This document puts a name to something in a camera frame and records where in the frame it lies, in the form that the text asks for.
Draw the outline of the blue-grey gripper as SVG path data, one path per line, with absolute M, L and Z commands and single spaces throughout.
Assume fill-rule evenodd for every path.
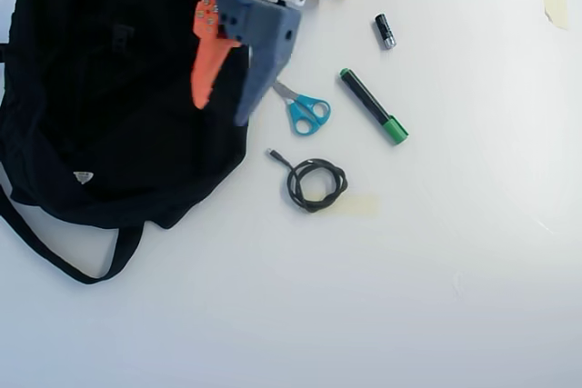
M 261 99 L 288 63 L 301 13 L 267 0 L 200 0 L 192 25 L 198 38 L 190 84 L 195 107 L 204 109 L 215 80 L 233 48 L 252 48 L 234 123 L 247 124 Z

